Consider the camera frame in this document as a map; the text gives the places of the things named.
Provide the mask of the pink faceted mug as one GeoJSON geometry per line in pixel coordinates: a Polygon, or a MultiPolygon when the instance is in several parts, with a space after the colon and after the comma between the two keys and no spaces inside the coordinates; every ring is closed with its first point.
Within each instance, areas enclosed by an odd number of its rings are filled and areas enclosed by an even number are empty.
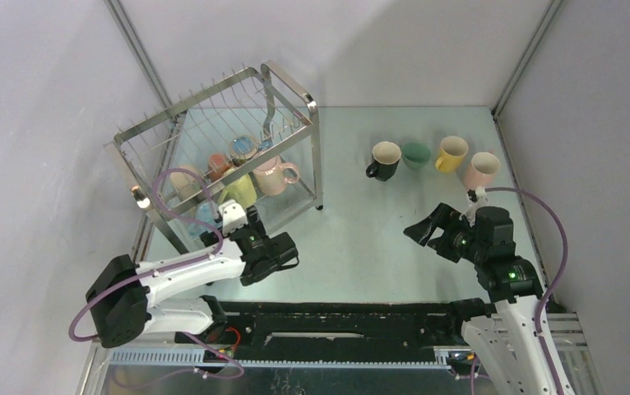
{"type": "Polygon", "coordinates": [[[462,184],[466,190],[488,187],[499,173],[501,161],[491,152],[475,153],[466,168],[462,184]]]}

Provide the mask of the mint green mug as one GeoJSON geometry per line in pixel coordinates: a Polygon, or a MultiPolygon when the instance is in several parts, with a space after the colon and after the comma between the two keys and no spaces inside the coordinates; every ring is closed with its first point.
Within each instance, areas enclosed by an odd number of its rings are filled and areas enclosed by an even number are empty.
{"type": "Polygon", "coordinates": [[[431,151],[418,142],[408,142],[401,147],[402,159],[411,170],[423,169],[430,161],[431,151]]]}

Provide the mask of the yellow mug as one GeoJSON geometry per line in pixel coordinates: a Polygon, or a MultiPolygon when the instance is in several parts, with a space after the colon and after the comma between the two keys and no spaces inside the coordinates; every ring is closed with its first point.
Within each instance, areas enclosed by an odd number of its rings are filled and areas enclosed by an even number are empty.
{"type": "Polygon", "coordinates": [[[455,172],[468,153],[467,141],[458,136],[448,136],[441,140],[438,158],[435,162],[436,170],[443,173],[455,172]]]}

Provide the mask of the light blue mug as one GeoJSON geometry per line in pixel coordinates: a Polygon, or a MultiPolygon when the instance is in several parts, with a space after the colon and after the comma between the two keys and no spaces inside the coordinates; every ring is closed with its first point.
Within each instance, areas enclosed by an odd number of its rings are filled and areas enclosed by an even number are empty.
{"type": "Polygon", "coordinates": [[[205,232],[210,234],[212,232],[211,227],[219,229],[222,226],[222,220],[214,202],[201,203],[196,209],[194,219],[201,222],[201,224],[192,223],[188,227],[189,234],[194,238],[205,232]]]}

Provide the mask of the black mug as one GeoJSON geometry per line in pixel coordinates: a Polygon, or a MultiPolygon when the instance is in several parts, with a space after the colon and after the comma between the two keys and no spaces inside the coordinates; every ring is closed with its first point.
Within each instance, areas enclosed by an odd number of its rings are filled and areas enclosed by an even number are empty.
{"type": "Polygon", "coordinates": [[[370,179],[388,181],[395,173],[401,160],[401,148],[394,142],[383,141],[372,149],[372,163],[365,170],[370,179]]]}

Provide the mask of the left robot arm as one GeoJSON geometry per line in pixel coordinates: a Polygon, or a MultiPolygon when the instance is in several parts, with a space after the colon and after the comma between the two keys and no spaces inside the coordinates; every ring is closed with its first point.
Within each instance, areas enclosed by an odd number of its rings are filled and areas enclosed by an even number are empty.
{"type": "Polygon", "coordinates": [[[250,286],[298,266],[293,239],[286,232],[267,235],[255,207],[226,203],[215,214],[220,226],[203,234],[207,242],[203,250],[139,263],[124,254],[107,264],[86,292],[102,347],[119,347],[159,332],[188,332],[217,342],[226,332],[225,312],[217,298],[202,295],[179,302],[176,295],[223,280],[237,279],[250,286]]]}

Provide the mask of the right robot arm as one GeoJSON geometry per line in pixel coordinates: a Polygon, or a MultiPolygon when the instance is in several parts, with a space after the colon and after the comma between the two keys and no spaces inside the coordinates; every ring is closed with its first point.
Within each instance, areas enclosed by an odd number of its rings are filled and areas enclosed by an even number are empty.
{"type": "Polygon", "coordinates": [[[459,312],[444,323],[447,338],[467,343],[501,394],[573,394],[549,330],[546,295],[531,262],[517,255],[514,223],[501,207],[484,206],[473,215],[440,203],[404,235],[437,255],[470,262],[487,291],[507,338],[495,332],[491,314],[459,312]]]}

